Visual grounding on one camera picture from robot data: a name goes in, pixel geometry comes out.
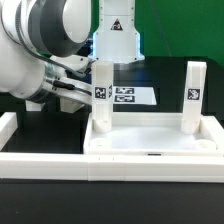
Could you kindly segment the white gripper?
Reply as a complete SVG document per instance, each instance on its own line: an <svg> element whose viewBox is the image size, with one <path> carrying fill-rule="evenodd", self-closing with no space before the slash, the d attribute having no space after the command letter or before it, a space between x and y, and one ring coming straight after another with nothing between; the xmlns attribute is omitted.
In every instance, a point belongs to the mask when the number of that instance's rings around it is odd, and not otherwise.
<svg viewBox="0 0 224 224"><path fill-rule="evenodd" d="M72 55L69 57L46 58L43 89L60 97L81 104L92 104L90 78L93 60Z"/></svg>

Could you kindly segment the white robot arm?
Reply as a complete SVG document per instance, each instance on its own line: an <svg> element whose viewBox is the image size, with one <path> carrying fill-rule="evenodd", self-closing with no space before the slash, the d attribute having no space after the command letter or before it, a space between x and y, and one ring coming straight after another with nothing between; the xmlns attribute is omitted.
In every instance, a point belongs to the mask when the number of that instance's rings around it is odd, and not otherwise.
<svg viewBox="0 0 224 224"><path fill-rule="evenodd" d="M100 61L142 61L135 0L0 0L0 92L90 104Z"/></svg>

